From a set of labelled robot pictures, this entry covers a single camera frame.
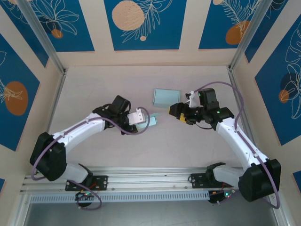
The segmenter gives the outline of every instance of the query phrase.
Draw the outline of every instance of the floor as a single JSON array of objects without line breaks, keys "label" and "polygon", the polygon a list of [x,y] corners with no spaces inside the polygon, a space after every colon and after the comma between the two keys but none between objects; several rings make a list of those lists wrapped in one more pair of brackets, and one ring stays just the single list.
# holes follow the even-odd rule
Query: floor
[{"label": "floor", "polygon": [[[68,69],[50,129],[62,131],[84,119],[92,110],[111,103],[116,95],[160,114],[157,125],[139,136],[121,136],[116,128],[93,135],[73,149],[67,161],[109,167],[205,167],[223,161],[239,167],[236,155],[213,130],[189,126],[153,106],[154,89],[185,93],[212,81],[229,82],[225,66],[82,66]],[[212,86],[220,107],[234,115],[238,108],[228,86]]]},{"label": "floor", "polygon": [[72,204],[32,204],[25,226],[276,226],[272,209],[262,200],[241,196],[218,205],[208,201],[110,202],[96,211]]}]

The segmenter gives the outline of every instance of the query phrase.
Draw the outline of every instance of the floral wall art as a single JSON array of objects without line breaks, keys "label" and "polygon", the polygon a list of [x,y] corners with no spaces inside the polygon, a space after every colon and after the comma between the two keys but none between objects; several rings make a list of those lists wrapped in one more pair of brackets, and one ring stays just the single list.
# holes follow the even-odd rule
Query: floral wall art
[{"label": "floral wall art", "polygon": [[[94,51],[78,0],[30,0],[28,2],[57,52]],[[0,3],[25,38],[30,27],[15,1],[0,0]],[[31,38],[30,36],[25,40],[30,42]]]},{"label": "floral wall art", "polygon": [[39,84],[0,35],[0,145],[17,149]]},{"label": "floral wall art", "polygon": [[37,58],[40,60],[41,64],[46,67],[49,57],[28,25],[19,7],[16,5],[16,2],[14,0],[0,0],[0,5],[33,50]]},{"label": "floral wall art", "polygon": [[186,0],[104,0],[114,50],[179,49]]},{"label": "floral wall art", "polygon": [[281,145],[301,135],[301,15],[255,77]]},{"label": "floral wall art", "polygon": [[212,0],[199,49],[236,48],[261,0]]},{"label": "floral wall art", "polygon": [[248,45],[248,47],[245,51],[245,55],[246,55],[248,62],[250,62],[252,60],[252,58],[255,55],[255,53],[257,52],[259,46],[261,45],[264,38],[269,33],[271,27],[277,20],[278,16],[282,12],[282,10],[287,2],[288,2],[288,0],[273,0],[273,2],[271,3],[268,11],[265,14],[265,17],[263,18],[262,22],[260,23],[259,27],[257,28],[250,44]]}]

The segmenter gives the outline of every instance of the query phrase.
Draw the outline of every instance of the wall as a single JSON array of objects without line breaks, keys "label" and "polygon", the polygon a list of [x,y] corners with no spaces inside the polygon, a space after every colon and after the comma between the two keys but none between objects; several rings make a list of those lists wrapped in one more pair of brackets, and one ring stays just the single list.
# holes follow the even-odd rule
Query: wall
[{"label": "wall", "polygon": [[[6,147],[7,145],[0,145],[0,178],[5,179],[5,184],[0,194],[0,225],[5,226],[10,217],[10,213],[13,212],[15,197],[20,191],[24,175],[30,172],[31,165],[29,164],[29,158],[35,145],[36,137],[46,129],[50,108],[54,100],[60,75],[56,72],[51,61],[48,61],[46,67],[44,67],[1,7],[0,21],[1,36],[3,36],[19,55],[15,55],[14,59],[16,62],[20,61],[20,58],[24,61],[26,70],[34,75],[32,81],[39,86],[37,92],[36,90],[32,90],[31,84],[27,86],[28,103],[30,102],[30,97],[32,97],[32,99],[34,98],[34,101],[31,108],[30,105],[27,106],[26,112],[28,112],[29,115],[27,119],[25,118],[24,125],[19,124],[18,120],[21,116],[18,116],[18,113],[14,112],[14,110],[9,109],[5,101],[0,103],[0,127],[2,131],[5,131],[1,137],[3,138],[4,136],[5,139],[10,140],[12,138],[11,133],[18,127],[21,127],[22,134],[20,142],[17,140],[16,149],[8,148]],[[11,73],[15,72],[20,65],[10,61],[8,54],[6,60],[0,66],[0,79],[3,80],[3,82],[5,80],[14,81],[16,78],[29,80],[29,77],[24,78],[28,75],[25,71],[20,71],[20,74]],[[4,67],[8,63],[10,63],[9,70]],[[12,122],[10,125],[5,125],[13,113],[15,122]]]},{"label": "wall", "polygon": [[[29,4],[69,67],[227,65],[259,2],[33,0]],[[5,3],[11,8],[8,0],[0,0],[0,5]],[[18,28],[24,25],[17,8],[6,7],[6,12]],[[30,44],[29,34],[21,33]]]},{"label": "wall", "polygon": [[280,189],[296,225],[301,225],[301,194],[293,173],[301,170],[301,136],[298,135],[301,119],[297,117],[298,102],[293,102],[298,101],[299,92],[294,93],[298,88],[292,89],[287,84],[299,85],[300,72],[291,70],[288,65],[298,67],[300,56],[293,55],[297,56],[293,58],[287,50],[289,46],[295,52],[300,48],[295,45],[301,38],[300,33],[293,35],[301,20],[300,8],[299,0],[289,0],[250,63],[244,56],[234,70],[257,145],[282,165]]}]

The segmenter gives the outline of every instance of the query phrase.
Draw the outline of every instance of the black mounting plate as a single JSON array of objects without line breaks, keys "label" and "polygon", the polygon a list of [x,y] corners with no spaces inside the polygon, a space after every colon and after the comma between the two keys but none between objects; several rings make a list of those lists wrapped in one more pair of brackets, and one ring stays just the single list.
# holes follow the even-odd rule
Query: black mounting plate
[{"label": "black mounting plate", "polygon": [[192,173],[189,177],[192,188],[222,188],[222,182],[212,181],[209,183],[206,173]]},{"label": "black mounting plate", "polygon": [[[106,191],[108,186],[108,176],[93,176],[92,183],[89,187],[92,191]],[[76,192],[83,190],[82,187],[77,186],[76,184],[67,181],[65,191],[67,192]]]}]

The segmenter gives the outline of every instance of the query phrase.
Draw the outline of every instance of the light blue block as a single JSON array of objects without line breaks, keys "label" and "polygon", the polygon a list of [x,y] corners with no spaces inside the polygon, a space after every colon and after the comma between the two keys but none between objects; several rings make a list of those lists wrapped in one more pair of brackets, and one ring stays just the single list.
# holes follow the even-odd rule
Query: light blue block
[{"label": "light blue block", "polygon": [[171,105],[179,103],[180,98],[179,90],[155,89],[154,106],[169,108]]},{"label": "light blue block", "polygon": [[[150,124],[149,124],[149,126],[154,126],[154,125],[157,124],[157,119],[156,119],[155,115],[156,114],[151,114],[150,115]],[[146,127],[146,125],[147,125],[147,119],[148,118],[145,117],[145,119],[146,119],[146,122],[139,123],[139,124],[136,125],[136,127],[137,127],[138,130],[142,130],[142,129],[144,129]]]}]

